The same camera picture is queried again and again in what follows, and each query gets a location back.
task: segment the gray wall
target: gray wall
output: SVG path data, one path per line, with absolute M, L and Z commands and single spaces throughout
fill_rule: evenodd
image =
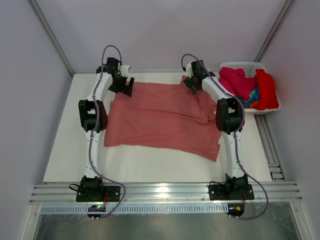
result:
M 252 61 L 284 0 L 37 0 L 75 73 L 94 73 L 107 44 L 133 72 Z M 116 55 L 115 50 L 108 54 Z
M 0 7 L 0 238 L 15 240 L 71 84 L 26 0 Z
M 320 236 L 320 1 L 296 1 L 262 63 L 282 108 L 267 116 L 289 180 L 296 180 Z

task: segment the clothes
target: clothes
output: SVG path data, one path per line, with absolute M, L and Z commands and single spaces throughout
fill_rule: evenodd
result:
M 250 93 L 250 100 L 249 101 L 245 101 L 243 103 L 243 106 L 245 108 L 249 108 L 250 104 L 253 103 L 254 101 L 259 100 L 259 91 L 258 91 L 258 86 L 256 86 L 253 91 Z
M 216 161 L 221 133 L 215 109 L 207 92 L 194 97 L 183 81 L 135 82 L 131 98 L 117 94 L 111 102 L 104 145 L 176 149 Z
M 246 77 L 243 69 L 232 69 L 229 67 L 221 68 L 219 74 L 219 82 L 225 89 L 236 96 L 242 96 L 244 102 L 250 100 L 250 93 L 257 86 L 256 77 Z
M 250 105 L 257 110 L 277 109 L 279 103 L 276 95 L 275 81 L 263 69 L 256 69 L 256 78 L 260 99 Z

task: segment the pink clothing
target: pink clothing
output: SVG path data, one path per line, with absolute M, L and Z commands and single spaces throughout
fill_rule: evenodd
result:
M 135 82 L 131 98 L 117 94 L 111 102 L 104 145 L 176 149 L 216 161 L 215 107 L 207 92 L 194 97 L 183 82 Z
M 236 96 L 242 96 L 244 102 L 250 100 L 250 93 L 257 86 L 256 76 L 246 77 L 243 69 L 232 69 L 229 67 L 221 68 L 219 74 L 219 82 L 225 89 Z

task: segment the white basket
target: white basket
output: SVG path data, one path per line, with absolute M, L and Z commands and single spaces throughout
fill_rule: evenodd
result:
M 256 75 L 256 69 L 263 69 L 266 71 L 264 65 L 260 62 L 254 61 L 231 61 L 231 62 L 224 62 L 220 66 L 221 68 L 227 67 L 232 69 L 243 69 L 245 72 L 246 78 L 253 78 Z M 246 114 L 266 114 L 273 111 L 278 111 L 280 109 L 280 102 L 279 107 L 274 109 L 265 109 L 265 110 L 257 110 L 254 108 L 246 108 Z

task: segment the gray floor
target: gray floor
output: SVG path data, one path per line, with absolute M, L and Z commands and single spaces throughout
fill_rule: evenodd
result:
M 259 214 L 264 203 L 247 203 L 244 216 Z M 225 213 L 112 215 L 84 221 L 85 215 L 41 215 L 34 240 L 299 240 L 288 202 L 271 203 L 256 220 Z

